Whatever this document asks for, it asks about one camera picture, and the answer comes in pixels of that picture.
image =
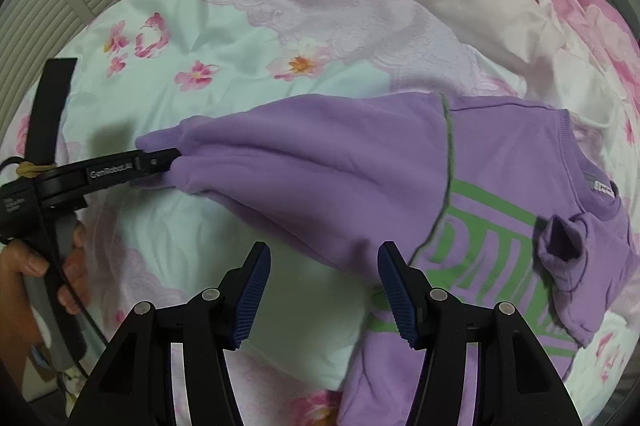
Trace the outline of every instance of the human hand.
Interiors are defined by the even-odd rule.
[[[82,303],[88,305],[90,294],[85,241],[86,229],[82,223],[78,223],[74,231],[73,248],[63,270]],[[29,345],[41,343],[42,337],[31,312],[22,276],[42,278],[48,269],[49,263],[20,240],[13,240],[0,252],[0,313],[3,314],[3,323],[12,327],[14,334]],[[58,301],[69,314],[80,312],[65,286],[58,291]]]

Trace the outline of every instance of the ribbed neckline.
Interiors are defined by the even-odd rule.
[[[580,203],[585,211],[591,213],[599,220],[606,221],[614,218],[619,212],[621,204],[618,187],[608,179],[604,171],[592,163],[584,153],[582,153],[574,137],[569,112],[567,110],[558,110],[558,113],[562,160],[564,160],[566,171],[569,174],[572,186],[578,195]],[[584,178],[585,173],[601,179],[603,183],[608,181],[616,196],[615,199],[611,199],[611,202],[607,203],[606,195],[600,195],[590,188],[587,180]]]

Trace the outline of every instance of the blue gripper pad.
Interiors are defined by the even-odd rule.
[[[271,271],[271,250],[257,241],[239,269],[226,273],[220,284],[225,297],[225,321],[229,329],[227,340],[238,348],[249,337],[260,299]]]
[[[396,266],[392,258],[394,252],[398,256],[400,256],[400,253],[395,246],[393,246],[395,251],[388,249],[388,247],[387,242],[385,242],[378,249],[378,274],[400,336],[409,342],[409,346],[414,348],[418,339],[415,306],[404,286],[402,276],[398,270],[399,266]]]

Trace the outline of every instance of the silver screw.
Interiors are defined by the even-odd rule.
[[[432,300],[444,301],[447,299],[447,291],[443,289],[431,289],[429,293]]]
[[[140,303],[133,307],[133,311],[139,316],[148,313],[149,310],[151,310],[151,304],[148,303],[148,301],[140,301]]]
[[[213,301],[220,298],[220,291],[218,289],[207,289],[202,293],[202,299],[205,301]]]
[[[498,310],[502,314],[507,314],[507,316],[511,316],[511,314],[513,314],[516,311],[516,307],[511,305],[511,303],[509,303],[508,301],[503,301],[502,303],[500,303],[500,305],[498,305]]]

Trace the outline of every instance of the lace pattern print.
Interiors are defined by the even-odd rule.
[[[274,30],[282,59],[290,57],[292,46],[313,40],[323,48],[322,66],[329,60],[340,60],[347,66],[368,60],[390,75],[392,91],[446,87],[465,93],[471,92],[476,82],[474,58],[468,47],[412,0],[204,1],[233,6],[246,13],[251,25]],[[307,65],[295,62],[281,66],[274,62],[270,72],[289,80],[287,73],[311,70]]]

